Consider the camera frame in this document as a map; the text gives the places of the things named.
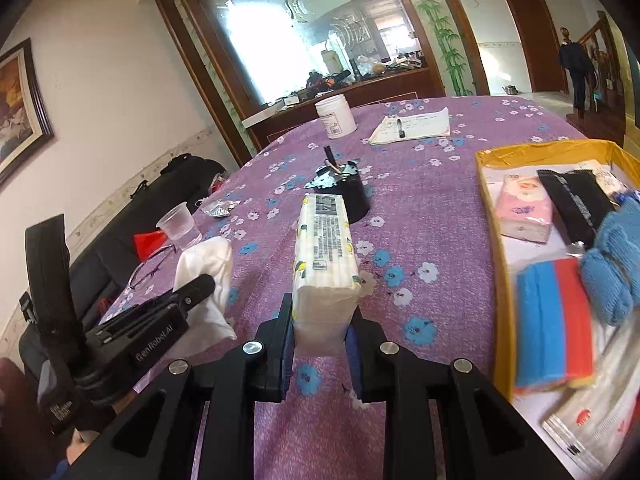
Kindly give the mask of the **person's left hand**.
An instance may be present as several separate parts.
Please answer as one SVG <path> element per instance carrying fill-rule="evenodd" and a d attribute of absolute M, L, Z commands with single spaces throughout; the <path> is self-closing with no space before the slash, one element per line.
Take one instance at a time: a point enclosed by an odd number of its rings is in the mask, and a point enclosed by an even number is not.
<path fill-rule="evenodd" d="M 66 460 L 69 465 L 73 465 L 79 456 L 93 444 L 99 433 L 94 430 L 78 431 L 74 430 L 70 444 L 66 448 Z"/>

